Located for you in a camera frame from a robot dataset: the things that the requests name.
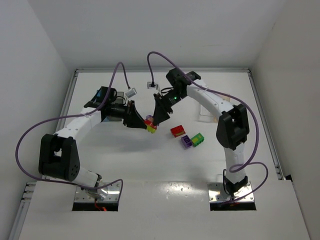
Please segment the red rounded lego brick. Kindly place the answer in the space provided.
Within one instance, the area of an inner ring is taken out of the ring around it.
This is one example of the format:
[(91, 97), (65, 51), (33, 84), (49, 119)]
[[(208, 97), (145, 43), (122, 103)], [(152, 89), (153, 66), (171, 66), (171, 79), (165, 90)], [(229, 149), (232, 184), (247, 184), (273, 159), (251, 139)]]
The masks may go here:
[(147, 126), (147, 128), (152, 128), (152, 129), (157, 129), (157, 126), (153, 124), (152, 121), (145, 119), (144, 120), (145, 125)]

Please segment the lime green lego brick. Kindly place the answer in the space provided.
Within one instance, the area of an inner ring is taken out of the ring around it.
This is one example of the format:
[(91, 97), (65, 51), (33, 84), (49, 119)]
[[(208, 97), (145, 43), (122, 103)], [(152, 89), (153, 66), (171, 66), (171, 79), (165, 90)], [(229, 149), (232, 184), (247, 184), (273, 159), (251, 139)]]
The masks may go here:
[(154, 133), (156, 132), (156, 130), (157, 130), (157, 126), (147, 125), (147, 126), (146, 126), (146, 130), (147, 130), (148, 132), (150, 132), (151, 134), (154, 134)]

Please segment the red lego brick stack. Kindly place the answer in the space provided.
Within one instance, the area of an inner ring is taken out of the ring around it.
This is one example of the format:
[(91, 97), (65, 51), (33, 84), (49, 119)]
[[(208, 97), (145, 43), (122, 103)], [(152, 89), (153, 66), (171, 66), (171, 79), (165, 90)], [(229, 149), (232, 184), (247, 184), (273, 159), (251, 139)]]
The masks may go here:
[(182, 136), (186, 133), (182, 125), (178, 125), (176, 127), (171, 128), (170, 132), (175, 138)]

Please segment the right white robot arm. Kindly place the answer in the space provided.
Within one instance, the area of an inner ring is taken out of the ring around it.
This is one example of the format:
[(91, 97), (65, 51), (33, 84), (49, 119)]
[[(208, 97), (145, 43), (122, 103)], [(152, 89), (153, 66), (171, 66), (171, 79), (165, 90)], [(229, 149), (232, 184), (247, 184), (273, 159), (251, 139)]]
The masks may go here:
[(244, 161), (244, 146), (250, 132), (247, 109), (243, 104), (234, 105), (219, 95), (209, 92), (206, 83), (196, 72), (185, 76), (177, 68), (171, 69), (166, 79), (172, 89), (166, 94), (155, 93), (153, 123), (158, 125), (170, 118), (172, 106), (186, 97), (196, 100), (217, 120), (216, 138), (224, 148), (226, 173), (223, 177), (224, 187), (230, 196), (248, 183), (245, 170), (231, 172), (232, 166), (241, 166)]

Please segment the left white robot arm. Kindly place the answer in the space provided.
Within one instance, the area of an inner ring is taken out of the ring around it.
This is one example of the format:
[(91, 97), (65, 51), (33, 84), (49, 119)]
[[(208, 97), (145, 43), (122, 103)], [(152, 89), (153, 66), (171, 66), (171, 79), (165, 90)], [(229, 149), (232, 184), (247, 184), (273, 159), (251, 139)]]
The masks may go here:
[(39, 173), (86, 189), (97, 188), (101, 176), (81, 167), (77, 144), (108, 117), (122, 119), (128, 128), (147, 128), (135, 102), (117, 103), (117, 97), (115, 88), (102, 86), (78, 117), (54, 134), (45, 134), (40, 142)]

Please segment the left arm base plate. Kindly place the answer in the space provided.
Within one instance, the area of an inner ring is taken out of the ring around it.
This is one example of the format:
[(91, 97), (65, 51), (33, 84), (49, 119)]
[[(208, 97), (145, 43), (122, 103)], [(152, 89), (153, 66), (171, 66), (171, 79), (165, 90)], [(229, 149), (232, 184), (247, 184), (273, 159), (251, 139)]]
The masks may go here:
[(74, 202), (81, 204), (93, 204), (95, 200), (102, 204), (117, 203), (120, 198), (120, 191), (122, 190), (122, 182), (106, 183), (102, 182), (101, 185), (107, 185), (104, 188), (97, 190), (82, 189), (77, 186), (74, 194)]

